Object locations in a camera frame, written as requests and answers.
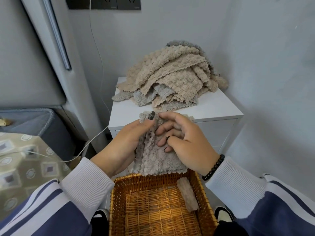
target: white ribbed cuff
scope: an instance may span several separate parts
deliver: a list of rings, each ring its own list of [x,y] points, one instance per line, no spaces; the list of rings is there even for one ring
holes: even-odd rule
[[[232,158],[225,157],[206,186],[236,218],[246,218],[264,197],[266,180],[255,177],[237,165]]]
[[[83,158],[60,183],[60,188],[88,222],[115,183],[93,162]]]

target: woven basket bottom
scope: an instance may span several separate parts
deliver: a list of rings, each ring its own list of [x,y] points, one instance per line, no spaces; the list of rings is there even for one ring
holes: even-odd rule
[[[176,186],[126,194],[126,235],[201,235]]]

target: person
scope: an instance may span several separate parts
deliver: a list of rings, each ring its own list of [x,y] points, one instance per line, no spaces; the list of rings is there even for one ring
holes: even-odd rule
[[[190,169],[205,176],[219,159],[200,128],[179,113],[159,113],[168,121],[158,146],[174,150]],[[154,125],[152,117],[126,126],[100,153],[61,182],[40,186],[0,223],[0,235],[90,235],[90,221],[114,187],[111,177],[134,160],[139,137]],[[206,186],[232,211],[249,235],[315,235],[315,204],[277,178],[257,178],[226,157]]]

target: person's left hand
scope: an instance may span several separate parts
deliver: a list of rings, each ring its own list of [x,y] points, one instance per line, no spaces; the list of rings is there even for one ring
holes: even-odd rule
[[[117,136],[91,161],[110,178],[125,170],[135,158],[139,137],[154,126],[155,112],[151,112],[143,123],[139,119],[124,126]]]

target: black nail polish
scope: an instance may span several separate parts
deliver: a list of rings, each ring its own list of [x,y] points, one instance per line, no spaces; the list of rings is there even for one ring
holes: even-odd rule
[[[149,120],[152,120],[152,119],[154,118],[154,116],[155,116],[155,111],[152,111],[152,112],[149,114],[148,119],[149,119]]]

